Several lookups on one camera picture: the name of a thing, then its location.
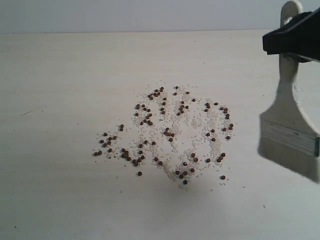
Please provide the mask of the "white wooden paint brush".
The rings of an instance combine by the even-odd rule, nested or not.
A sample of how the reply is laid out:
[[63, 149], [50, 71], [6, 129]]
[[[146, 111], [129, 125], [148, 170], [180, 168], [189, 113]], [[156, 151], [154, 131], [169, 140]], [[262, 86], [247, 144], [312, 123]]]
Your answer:
[[[289, 0], [280, 11], [280, 27], [304, 13], [298, 0]], [[298, 100], [298, 56], [278, 56], [279, 81], [272, 105], [259, 116], [258, 154], [295, 173], [320, 182], [320, 132]]]

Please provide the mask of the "scattered brown pellets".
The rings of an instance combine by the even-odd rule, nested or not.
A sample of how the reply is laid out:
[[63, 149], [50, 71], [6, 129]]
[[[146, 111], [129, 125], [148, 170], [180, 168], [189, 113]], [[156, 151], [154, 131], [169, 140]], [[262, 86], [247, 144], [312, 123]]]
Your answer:
[[232, 139], [235, 128], [227, 106], [194, 95], [189, 85], [161, 86], [141, 94], [131, 121], [100, 133], [92, 156], [123, 160], [139, 177], [151, 164], [181, 186], [205, 169], [222, 167], [227, 156], [223, 144]]

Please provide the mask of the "scattered rice grain pile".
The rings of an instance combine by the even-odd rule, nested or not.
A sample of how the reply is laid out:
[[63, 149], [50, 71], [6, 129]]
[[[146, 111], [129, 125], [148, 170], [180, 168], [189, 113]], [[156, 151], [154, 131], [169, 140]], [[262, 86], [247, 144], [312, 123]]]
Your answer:
[[116, 162], [139, 178], [155, 168], [181, 188], [205, 177], [248, 188], [233, 166], [241, 124], [230, 105], [164, 82], [109, 88], [103, 104], [107, 122], [90, 153], [94, 164]]

